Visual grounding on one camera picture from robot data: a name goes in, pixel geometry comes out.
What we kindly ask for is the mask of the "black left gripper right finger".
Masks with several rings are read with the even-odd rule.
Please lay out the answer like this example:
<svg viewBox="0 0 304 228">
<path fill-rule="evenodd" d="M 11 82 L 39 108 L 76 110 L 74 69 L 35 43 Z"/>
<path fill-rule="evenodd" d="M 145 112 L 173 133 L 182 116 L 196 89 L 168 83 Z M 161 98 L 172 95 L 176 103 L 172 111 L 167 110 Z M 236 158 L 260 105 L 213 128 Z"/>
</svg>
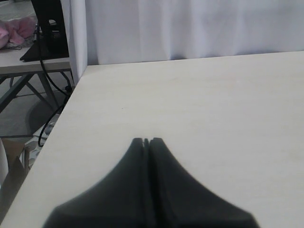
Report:
<svg viewBox="0 0 304 228">
<path fill-rule="evenodd" d="M 164 140 L 148 144 L 150 189 L 159 228 L 257 228 L 254 216 L 197 181 Z"/>
</svg>

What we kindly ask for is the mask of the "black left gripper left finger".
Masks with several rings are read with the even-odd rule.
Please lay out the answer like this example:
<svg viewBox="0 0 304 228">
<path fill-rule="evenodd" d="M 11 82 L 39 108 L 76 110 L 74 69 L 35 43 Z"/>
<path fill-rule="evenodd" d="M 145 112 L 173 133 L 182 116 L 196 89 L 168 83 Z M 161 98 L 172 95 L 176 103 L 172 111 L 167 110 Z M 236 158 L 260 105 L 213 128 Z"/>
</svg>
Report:
<svg viewBox="0 0 304 228">
<path fill-rule="evenodd" d="M 45 228 L 146 228 L 143 141 L 132 140 L 117 165 L 96 185 L 57 206 Z"/>
</svg>

